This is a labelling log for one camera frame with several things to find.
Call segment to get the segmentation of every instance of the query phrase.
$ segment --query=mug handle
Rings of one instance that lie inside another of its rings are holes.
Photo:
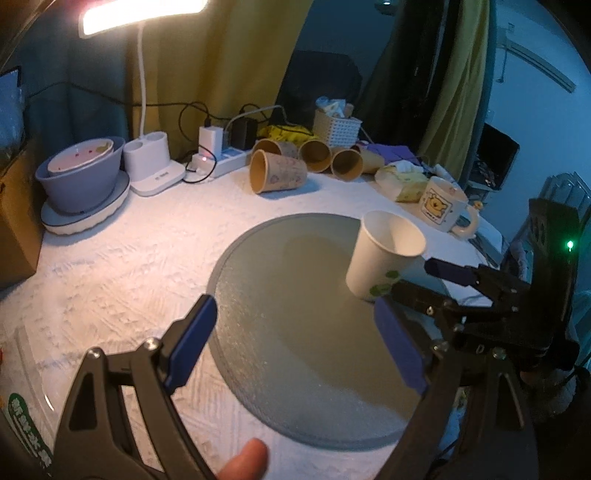
[[[478,210],[472,205],[468,205],[466,210],[468,211],[468,215],[470,215],[470,225],[466,228],[462,228],[459,225],[452,228],[452,232],[463,240],[472,238],[476,234],[476,230],[478,230],[478,226],[480,225],[480,213],[478,213]]]

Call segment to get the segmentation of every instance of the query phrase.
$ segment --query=black power adapter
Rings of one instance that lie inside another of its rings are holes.
[[[232,122],[230,145],[238,150],[250,150],[255,146],[258,122],[254,118],[241,117]]]

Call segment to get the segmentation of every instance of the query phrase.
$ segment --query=woven basket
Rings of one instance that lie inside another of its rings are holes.
[[[357,118],[335,118],[317,110],[313,130],[329,147],[349,148],[357,142],[362,123]]]

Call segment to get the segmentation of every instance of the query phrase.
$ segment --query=desk lamp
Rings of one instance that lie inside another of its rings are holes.
[[[146,82],[144,69],[144,24],[146,20],[172,15],[196,14],[207,0],[111,0],[92,4],[80,15],[81,38],[138,23],[139,82],[142,95],[142,116],[139,137],[124,146],[125,170],[131,189],[140,196],[156,195],[182,180],[185,168],[171,160],[165,132],[144,134],[146,117]]]

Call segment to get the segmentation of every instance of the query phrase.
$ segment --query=cardboard box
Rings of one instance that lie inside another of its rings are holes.
[[[0,290],[32,276],[43,241],[41,207],[45,193],[35,180],[40,163],[35,142],[29,142],[0,171]]]

